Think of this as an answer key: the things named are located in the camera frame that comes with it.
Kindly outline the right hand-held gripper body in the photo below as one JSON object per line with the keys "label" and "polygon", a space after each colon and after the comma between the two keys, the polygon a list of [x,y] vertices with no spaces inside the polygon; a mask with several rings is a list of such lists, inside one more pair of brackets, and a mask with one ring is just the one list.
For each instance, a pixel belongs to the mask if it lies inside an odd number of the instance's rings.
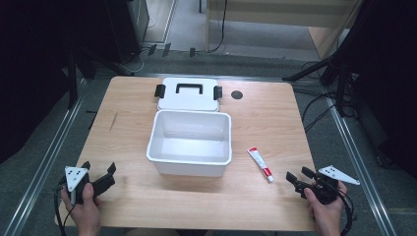
{"label": "right hand-held gripper body", "polygon": [[304,190],[310,188],[323,205],[329,205],[337,199],[339,181],[353,185],[360,184],[359,180],[354,179],[332,165],[320,168],[319,171],[315,173],[315,185],[307,184],[297,179],[294,188],[295,192],[299,193],[303,199],[306,198]]}

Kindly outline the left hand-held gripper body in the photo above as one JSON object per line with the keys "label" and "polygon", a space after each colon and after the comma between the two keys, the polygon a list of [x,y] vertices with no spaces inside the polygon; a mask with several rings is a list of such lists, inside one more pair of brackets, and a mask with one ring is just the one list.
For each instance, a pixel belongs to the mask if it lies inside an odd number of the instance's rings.
{"label": "left hand-held gripper body", "polygon": [[85,184],[91,183],[94,189],[93,198],[105,193],[111,186],[115,184],[113,175],[106,173],[99,179],[91,182],[89,180],[89,171],[82,167],[65,167],[65,184],[67,186],[67,194],[70,197],[72,205],[82,205],[83,189]]}

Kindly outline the white and red ointment tube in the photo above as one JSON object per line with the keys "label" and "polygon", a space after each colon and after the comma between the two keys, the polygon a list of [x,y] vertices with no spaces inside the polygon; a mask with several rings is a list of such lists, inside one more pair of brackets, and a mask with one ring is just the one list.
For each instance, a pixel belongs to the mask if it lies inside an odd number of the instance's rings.
{"label": "white and red ointment tube", "polygon": [[253,160],[258,164],[260,169],[262,170],[264,176],[266,179],[272,183],[274,181],[273,175],[271,171],[269,170],[267,164],[265,163],[262,155],[258,151],[256,147],[250,147],[247,149],[247,153],[253,158]]}

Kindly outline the white plastic storage box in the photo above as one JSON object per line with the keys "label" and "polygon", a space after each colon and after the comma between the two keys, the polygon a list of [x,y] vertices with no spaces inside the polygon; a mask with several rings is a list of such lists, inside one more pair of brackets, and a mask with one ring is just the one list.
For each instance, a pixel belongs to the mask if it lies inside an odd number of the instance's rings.
{"label": "white plastic storage box", "polygon": [[232,160],[231,117],[221,112],[159,110],[147,158],[160,174],[221,177]]}

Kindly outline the person's right hand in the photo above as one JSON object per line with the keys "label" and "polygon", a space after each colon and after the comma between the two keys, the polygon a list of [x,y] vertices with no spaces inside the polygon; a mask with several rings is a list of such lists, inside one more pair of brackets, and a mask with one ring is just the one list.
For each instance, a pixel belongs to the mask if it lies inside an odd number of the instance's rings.
{"label": "person's right hand", "polygon": [[310,188],[306,188],[304,194],[309,203],[309,213],[315,219],[316,226],[339,229],[341,212],[344,208],[342,199],[337,198],[331,204],[323,205]]}

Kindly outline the person's left hand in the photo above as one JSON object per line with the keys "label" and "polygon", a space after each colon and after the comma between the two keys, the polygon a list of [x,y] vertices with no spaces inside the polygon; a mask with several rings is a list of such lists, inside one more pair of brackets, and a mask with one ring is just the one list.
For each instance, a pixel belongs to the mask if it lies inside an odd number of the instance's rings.
{"label": "person's left hand", "polygon": [[94,189],[91,183],[87,183],[83,189],[82,205],[73,206],[71,204],[70,197],[67,194],[67,188],[64,187],[61,190],[61,199],[65,204],[67,211],[70,212],[70,216],[75,221],[79,231],[94,233],[101,227],[100,214],[93,198]]}

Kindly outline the black tripod stand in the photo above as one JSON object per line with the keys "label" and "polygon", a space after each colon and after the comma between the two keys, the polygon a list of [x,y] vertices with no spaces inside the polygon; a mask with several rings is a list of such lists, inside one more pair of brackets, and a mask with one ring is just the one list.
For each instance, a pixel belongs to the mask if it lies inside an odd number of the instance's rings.
{"label": "black tripod stand", "polygon": [[77,43],[69,43],[66,46],[67,50],[67,72],[69,79],[69,105],[68,108],[72,109],[76,101],[78,100],[78,80],[77,69],[87,79],[93,79],[96,70],[92,64],[93,61],[100,63],[104,67],[114,71],[117,75],[133,76],[133,72],[129,72],[127,69],[123,69],[120,65],[116,65],[93,52],[92,50],[81,47]]}
{"label": "black tripod stand", "polygon": [[344,95],[346,82],[349,76],[349,70],[342,49],[337,49],[328,58],[323,59],[322,61],[308,67],[307,69],[302,70],[295,75],[285,77],[283,80],[286,82],[296,82],[302,78],[307,77],[313,72],[319,71],[322,68],[326,68],[320,77],[320,82],[324,87],[328,87],[335,80],[338,80],[335,107],[341,117],[347,117],[347,113],[344,111],[343,107],[345,105]]}

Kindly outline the dark curtain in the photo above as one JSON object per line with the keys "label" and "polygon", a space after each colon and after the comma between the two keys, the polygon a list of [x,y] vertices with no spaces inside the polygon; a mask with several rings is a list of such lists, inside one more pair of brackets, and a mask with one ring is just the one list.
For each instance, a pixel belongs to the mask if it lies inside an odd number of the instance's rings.
{"label": "dark curtain", "polygon": [[417,179],[417,0],[364,0],[346,40],[360,120],[382,166]]}

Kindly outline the black cabinet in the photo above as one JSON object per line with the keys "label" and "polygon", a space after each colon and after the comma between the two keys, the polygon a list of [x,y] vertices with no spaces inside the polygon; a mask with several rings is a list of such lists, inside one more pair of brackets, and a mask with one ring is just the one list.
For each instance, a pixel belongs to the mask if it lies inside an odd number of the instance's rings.
{"label": "black cabinet", "polygon": [[143,49],[149,25],[147,0],[105,0],[105,6],[117,59],[122,64],[128,63]]}

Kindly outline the light wooden platform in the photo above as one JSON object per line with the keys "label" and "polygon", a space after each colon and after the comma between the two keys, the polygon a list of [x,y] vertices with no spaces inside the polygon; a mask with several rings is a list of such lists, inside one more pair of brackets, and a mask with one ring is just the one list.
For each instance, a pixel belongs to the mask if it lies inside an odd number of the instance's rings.
{"label": "light wooden platform", "polygon": [[[364,0],[206,0],[206,19],[307,27],[321,59],[349,28]],[[206,24],[206,50],[209,25]]]}

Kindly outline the metal floor rail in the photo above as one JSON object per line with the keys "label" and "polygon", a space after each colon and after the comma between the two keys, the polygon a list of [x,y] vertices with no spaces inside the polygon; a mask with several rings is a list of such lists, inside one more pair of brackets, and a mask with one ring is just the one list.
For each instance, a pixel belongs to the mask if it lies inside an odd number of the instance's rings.
{"label": "metal floor rail", "polygon": [[64,144],[71,126],[79,113],[87,87],[88,81],[86,79],[81,79],[76,88],[79,97],[76,99],[73,107],[66,111],[45,155],[35,170],[29,186],[19,201],[17,209],[8,223],[3,236],[18,236],[22,232],[47,176],[55,163],[61,146]]}
{"label": "metal floor rail", "polygon": [[344,118],[341,118],[335,108],[335,102],[327,98],[328,107],[331,110],[333,121],[343,140],[349,158],[359,178],[362,189],[372,211],[372,214],[380,228],[382,236],[397,236],[395,227],[388,215],[387,208],[372,180],[369,171],[362,159],[361,153],[351,135],[348,125]]}

